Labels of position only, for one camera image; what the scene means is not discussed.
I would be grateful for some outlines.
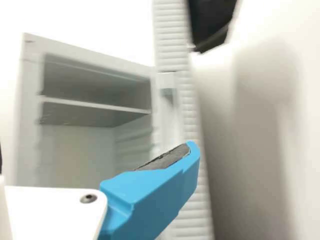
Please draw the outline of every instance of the metal screw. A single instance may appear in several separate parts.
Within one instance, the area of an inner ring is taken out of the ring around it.
[[[81,197],[80,202],[83,204],[90,204],[93,203],[95,200],[97,200],[97,196],[94,194],[87,194]]]

